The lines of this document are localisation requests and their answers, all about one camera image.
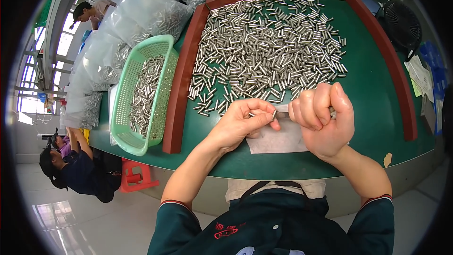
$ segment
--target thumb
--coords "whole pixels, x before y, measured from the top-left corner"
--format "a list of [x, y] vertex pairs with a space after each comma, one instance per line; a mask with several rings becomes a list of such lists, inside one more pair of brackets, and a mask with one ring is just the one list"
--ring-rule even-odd
[[339, 129], [345, 129], [354, 126], [354, 109], [352, 108], [352, 103], [338, 82], [332, 85], [330, 102], [332, 107], [337, 111], [337, 127]]
[[252, 118], [244, 119], [247, 133], [260, 129], [272, 120], [272, 115], [268, 112], [260, 115], [255, 115]]

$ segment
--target embroidered logo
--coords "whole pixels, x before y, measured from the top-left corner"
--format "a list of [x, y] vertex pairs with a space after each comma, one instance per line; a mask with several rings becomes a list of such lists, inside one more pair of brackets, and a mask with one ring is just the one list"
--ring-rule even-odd
[[216, 229], [218, 229], [220, 231], [214, 234], [215, 239], [219, 239], [223, 236], [230, 236], [232, 234], [235, 234], [238, 231], [238, 229], [236, 228], [235, 225], [229, 225], [226, 227], [226, 229], [223, 229], [223, 228], [224, 228], [223, 224], [220, 224], [220, 223], [216, 224]]

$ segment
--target green plastic basket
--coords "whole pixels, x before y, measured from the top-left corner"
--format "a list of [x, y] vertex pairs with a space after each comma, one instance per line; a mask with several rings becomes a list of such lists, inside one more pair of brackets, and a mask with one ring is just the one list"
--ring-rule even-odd
[[[132, 131], [129, 127], [130, 104], [135, 85], [138, 82], [137, 74], [142, 70], [143, 63], [151, 57], [159, 55], [165, 56], [165, 62], [151, 108], [148, 132], [143, 139], [140, 133]], [[143, 156], [148, 147], [157, 145], [162, 141], [168, 98], [170, 97], [177, 62], [178, 53], [173, 48], [173, 36], [171, 35], [150, 37], [131, 50], [118, 83], [118, 92], [110, 124], [112, 137], [121, 149], [135, 156]]]

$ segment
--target hair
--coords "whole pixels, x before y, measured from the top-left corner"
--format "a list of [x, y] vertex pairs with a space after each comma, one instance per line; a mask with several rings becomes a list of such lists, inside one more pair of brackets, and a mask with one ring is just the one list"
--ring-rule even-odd
[[42, 172], [50, 179], [50, 181], [56, 188], [66, 188], [67, 190], [67, 184], [63, 179], [61, 171], [58, 170], [52, 163], [53, 156], [50, 154], [50, 142], [52, 142], [52, 140], [49, 137], [47, 148], [44, 149], [44, 151], [39, 156], [39, 166], [41, 167]]
[[74, 24], [78, 21], [79, 17], [83, 14], [83, 9], [91, 9], [93, 6], [84, 1], [77, 5], [76, 9], [74, 9], [74, 13], [72, 14], [72, 18], [74, 19], [74, 23], [69, 27], [70, 30], [74, 28]]

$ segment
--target worker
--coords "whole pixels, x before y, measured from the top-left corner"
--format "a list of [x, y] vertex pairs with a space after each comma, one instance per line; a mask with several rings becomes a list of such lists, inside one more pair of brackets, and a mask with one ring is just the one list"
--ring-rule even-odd
[[[330, 119], [329, 106], [337, 111]], [[226, 153], [247, 136], [270, 125], [275, 107], [262, 99], [231, 103], [217, 125], [173, 173], [162, 194], [149, 255], [166, 254], [392, 254], [392, 189], [376, 161], [347, 143], [354, 135], [354, 111], [339, 83], [318, 84], [289, 104], [307, 149], [348, 179], [361, 197], [361, 208], [346, 233], [328, 212], [324, 181], [258, 182], [229, 180], [229, 211], [201, 230], [191, 210], [203, 181]], [[279, 155], [273, 155], [278, 163]], [[244, 190], [243, 184], [249, 183]]]
[[104, 18], [109, 6], [116, 7], [116, 3], [111, 0], [99, 0], [93, 5], [86, 1], [80, 3], [77, 5], [74, 13], [72, 14], [74, 17], [74, 23], [69, 27], [69, 29], [72, 30], [77, 21], [86, 22], [90, 20], [92, 29], [97, 30], [99, 22]]
[[71, 144], [69, 143], [69, 131], [61, 138], [58, 134], [58, 128], [55, 128], [55, 133], [51, 137], [52, 146], [60, 152], [61, 157], [68, 156], [71, 153]]
[[107, 153], [93, 150], [79, 129], [66, 127], [71, 152], [62, 155], [48, 146], [39, 156], [42, 172], [56, 188], [71, 188], [79, 194], [95, 195], [107, 203], [121, 185], [122, 160]]

